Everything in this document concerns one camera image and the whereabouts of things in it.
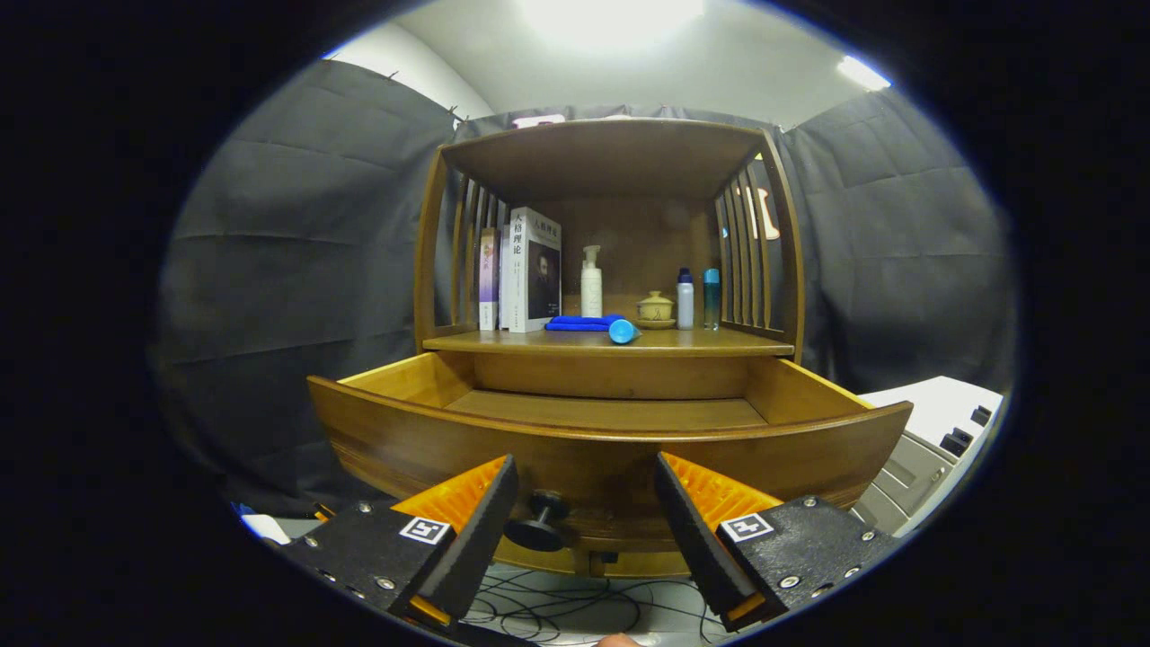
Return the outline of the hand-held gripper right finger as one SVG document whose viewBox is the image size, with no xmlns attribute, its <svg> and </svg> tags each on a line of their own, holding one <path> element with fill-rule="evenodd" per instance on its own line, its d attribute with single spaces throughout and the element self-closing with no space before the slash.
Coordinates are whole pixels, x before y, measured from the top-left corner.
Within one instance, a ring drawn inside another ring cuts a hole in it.
<svg viewBox="0 0 1150 647">
<path fill-rule="evenodd" d="M 678 553 L 728 632 L 812 604 L 902 545 L 821 496 L 784 502 L 669 452 L 653 476 Z"/>
</svg>

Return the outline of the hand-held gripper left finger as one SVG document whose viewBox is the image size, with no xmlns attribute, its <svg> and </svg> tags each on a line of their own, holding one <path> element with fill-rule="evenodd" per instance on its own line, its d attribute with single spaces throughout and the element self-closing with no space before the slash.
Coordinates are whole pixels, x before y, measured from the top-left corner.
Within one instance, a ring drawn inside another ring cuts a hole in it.
<svg viewBox="0 0 1150 647">
<path fill-rule="evenodd" d="M 518 463 L 489 460 L 402 501 L 360 501 L 282 546 L 304 573 L 397 621 L 455 631 L 518 500 Z"/>
</svg>

